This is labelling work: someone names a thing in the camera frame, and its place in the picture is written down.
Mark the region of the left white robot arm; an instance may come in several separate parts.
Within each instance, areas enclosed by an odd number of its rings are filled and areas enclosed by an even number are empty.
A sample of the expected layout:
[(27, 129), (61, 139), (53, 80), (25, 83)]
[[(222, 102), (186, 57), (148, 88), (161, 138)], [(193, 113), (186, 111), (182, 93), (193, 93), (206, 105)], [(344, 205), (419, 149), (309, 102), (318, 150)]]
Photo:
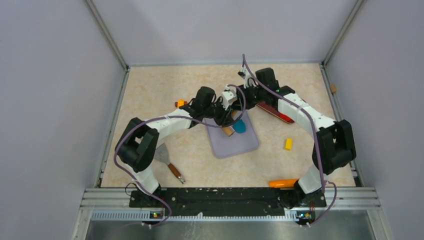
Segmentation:
[(204, 124), (205, 118), (215, 121), (209, 127), (230, 127), (236, 122), (233, 110), (239, 106), (244, 111), (247, 103), (239, 86), (236, 90), (230, 88), (228, 84), (217, 97), (212, 88), (202, 86), (189, 103), (169, 114), (148, 120), (135, 117), (129, 121), (115, 147), (113, 161), (135, 181), (147, 206), (156, 206), (161, 198), (157, 191), (159, 182), (151, 169), (158, 142), (178, 131)]

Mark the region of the blue dough piece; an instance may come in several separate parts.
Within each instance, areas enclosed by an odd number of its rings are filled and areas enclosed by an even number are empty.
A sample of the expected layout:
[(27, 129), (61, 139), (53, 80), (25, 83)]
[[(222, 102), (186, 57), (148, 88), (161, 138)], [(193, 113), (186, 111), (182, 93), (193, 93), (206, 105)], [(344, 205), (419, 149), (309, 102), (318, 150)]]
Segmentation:
[(245, 122), (242, 119), (240, 119), (237, 122), (235, 122), (232, 125), (232, 128), (238, 134), (245, 133), (246, 130), (247, 130), (246, 124), (245, 124)]

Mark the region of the wooden rolling pin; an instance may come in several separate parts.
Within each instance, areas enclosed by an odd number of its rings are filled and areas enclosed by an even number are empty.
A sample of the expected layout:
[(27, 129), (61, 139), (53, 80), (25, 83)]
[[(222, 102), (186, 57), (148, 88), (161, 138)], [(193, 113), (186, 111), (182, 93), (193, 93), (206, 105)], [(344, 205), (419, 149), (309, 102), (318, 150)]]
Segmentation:
[[(236, 119), (237, 113), (238, 113), (238, 110), (232, 111), (231, 117), (232, 117), (233, 120)], [(235, 133), (235, 130), (233, 129), (232, 126), (222, 127), (221, 130), (227, 137), (231, 137)]]

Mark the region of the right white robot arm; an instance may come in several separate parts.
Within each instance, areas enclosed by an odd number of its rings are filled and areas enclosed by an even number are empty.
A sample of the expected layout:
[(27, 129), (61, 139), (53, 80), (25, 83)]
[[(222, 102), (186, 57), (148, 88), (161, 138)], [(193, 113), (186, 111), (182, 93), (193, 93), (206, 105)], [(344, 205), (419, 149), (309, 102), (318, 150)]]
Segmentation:
[(289, 117), (313, 139), (313, 165), (294, 184), (293, 200), (299, 206), (307, 206), (314, 192), (325, 187), (328, 176), (345, 167), (357, 157), (352, 125), (345, 119), (337, 121), (320, 113), (304, 101), (291, 87), (280, 86), (270, 67), (252, 73), (246, 65), (238, 75), (246, 107), (265, 103)]

